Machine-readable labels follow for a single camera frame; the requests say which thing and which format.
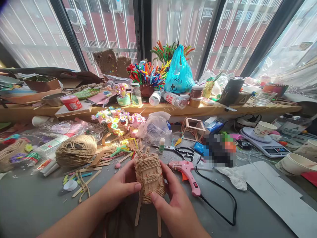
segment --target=pink glue gun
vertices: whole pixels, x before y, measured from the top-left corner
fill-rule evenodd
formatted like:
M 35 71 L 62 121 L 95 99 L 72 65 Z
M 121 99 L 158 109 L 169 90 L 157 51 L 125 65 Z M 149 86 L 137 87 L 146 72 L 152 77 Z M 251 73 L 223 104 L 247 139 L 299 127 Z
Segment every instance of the pink glue gun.
M 198 187 L 198 184 L 196 183 L 196 180 L 194 179 L 192 175 L 192 170 L 194 169 L 193 163 L 189 161 L 171 161 L 168 163 L 168 166 L 172 170 L 178 170 L 182 173 L 183 181 L 188 180 L 191 188 L 192 188 L 192 195 L 194 197 L 200 196 L 200 188 Z

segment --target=cardboard box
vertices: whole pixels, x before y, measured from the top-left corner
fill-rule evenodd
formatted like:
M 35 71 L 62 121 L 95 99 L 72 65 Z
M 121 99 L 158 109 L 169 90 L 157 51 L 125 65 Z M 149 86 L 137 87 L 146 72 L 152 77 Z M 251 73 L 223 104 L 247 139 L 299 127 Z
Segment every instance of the cardboard box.
M 23 79 L 30 89 L 35 90 L 39 93 L 47 92 L 50 90 L 55 90 L 60 88 L 60 84 L 57 78 L 48 76 L 32 76 Z

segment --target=kitchen scale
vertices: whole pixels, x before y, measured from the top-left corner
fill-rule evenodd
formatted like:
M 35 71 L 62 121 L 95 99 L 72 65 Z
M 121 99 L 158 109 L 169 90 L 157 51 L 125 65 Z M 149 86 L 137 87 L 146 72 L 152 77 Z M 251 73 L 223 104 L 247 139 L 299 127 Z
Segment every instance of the kitchen scale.
M 253 128 L 251 127 L 242 128 L 240 133 L 269 158 L 281 158 L 290 153 L 290 151 L 273 140 L 269 135 L 265 137 L 257 136 L 253 133 Z

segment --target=white cloth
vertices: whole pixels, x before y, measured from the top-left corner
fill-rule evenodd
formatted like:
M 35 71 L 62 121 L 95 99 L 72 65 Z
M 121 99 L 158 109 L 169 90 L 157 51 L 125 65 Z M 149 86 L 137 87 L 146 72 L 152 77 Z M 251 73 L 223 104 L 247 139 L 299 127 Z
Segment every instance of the white cloth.
M 242 191 L 247 190 L 247 183 L 244 180 L 242 173 L 236 167 L 216 167 L 216 170 L 228 176 L 233 186 L 235 186 L 237 189 Z

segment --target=white paper cup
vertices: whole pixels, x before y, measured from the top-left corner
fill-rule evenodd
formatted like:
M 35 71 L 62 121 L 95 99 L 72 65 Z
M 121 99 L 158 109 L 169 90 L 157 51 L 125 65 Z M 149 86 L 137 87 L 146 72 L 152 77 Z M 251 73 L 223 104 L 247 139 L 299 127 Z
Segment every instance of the white paper cup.
M 307 140 L 307 142 L 293 153 L 299 154 L 317 163 L 317 141 Z
M 32 125 L 35 127 L 39 127 L 43 124 L 45 124 L 47 121 L 53 122 L 58 121 L 56 117 L 45 117 L 45 116 L 35 116 L 32 118 Z
M 253 133 L 259 137 L 265 137 L 267 134 L 274 130 L 277 130 L 277 127 L 275 125 L 267 122 L 259 122 L 254 128 Z
M 275 167 L 288 176 L 301 175 L 306 172 L 317 172 L 317 165 L 306 167 L 312 164 L 309 159 L 294 153 L 287 154 L 283 159 L 275 164 Z
M 73 191 L 77 187 L 77 185 L 78 183 L 75 180 L 71 179 L 65 183 L 64 190 Z

